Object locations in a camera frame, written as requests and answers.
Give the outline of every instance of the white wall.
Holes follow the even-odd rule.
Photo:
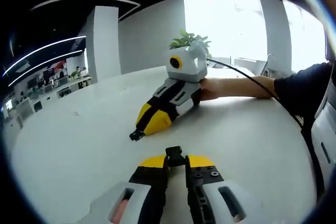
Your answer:
[[[267,54],[272,54],[271,70],[291,75],[291,38],[284,4],[280,0],[260,0],[265,17]]]
[[[84,53],[82,53],[79,56],[71,57],[66,60],[67,63],[67,71],[68,74],[72,74],[76,70],[77,67],[80,67],[82,70],[83,67],[85,67],[85,61],[84,61]]]
[[[184,0],[166,0],[119,23],[121,73],[164,65],[162,53],[185,29]]]
[[[91,83],[121,74],[118,14],[116,7],[96,6],[80,32],[86,35]]]

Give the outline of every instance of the computer monitor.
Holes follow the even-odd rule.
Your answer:
[[[65,77],[63,77],[63,78],[61,78],[61,79],[58,80],[58,86],[65,85],[67,83],[68,83],[68,77],[67,76],[65,76]]]

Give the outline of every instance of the screw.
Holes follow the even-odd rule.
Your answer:
[[[200,173],[196,173],[196,174],[194,175],[194,177],[195,177],[195,178],[202,178],[202,174],[200,174]]]
[[[217,177],[218,175],[219,175],[218,172],[212,172],[212,173],[211,173],[211,176],[213,176],[213,177]]]

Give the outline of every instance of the human hand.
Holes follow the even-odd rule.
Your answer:
[[[121,201],[119,207],[117,208],[116,212],[114,213],[114,216],[110,220],[111,223],[113,223],[113,224],[119,224],[120,223],[121,217],[124,213],[124,210],[126,208],[127,203],[128,203],[128,199],[123,199]]]
[[[221,97],[220,79],[203,79],[200,81],[202,92],[201,101],[213,100]]]

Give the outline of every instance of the potted plant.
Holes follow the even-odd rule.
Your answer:
[[[79,76],[78,71],[74,71],[74,72],[72,72],[72,74],[71,74],[71,77],[72,77],[73,79],[77,78],[78,76]]]
[[[174,41],[170,44],[170,50],[176,50],[179,51],[181,50],[181,48],[186,48],[189,47],[191,45],[191,42],[196,41],[201,39],[202,41],[204,41],[205,46],[206,46],[206,52],[207,52],[207,57],[209,59],[211,59],[212,55],[209,53],[209,43],[211,41],[205,41],[208,39],[208,36],[202,37],[201,35],[196,35],[195,34],[189,34],[187,33],[185,30],[181,29],[180,34],[182,35],[182,38],[178,39],[175,38],[173,39]]]

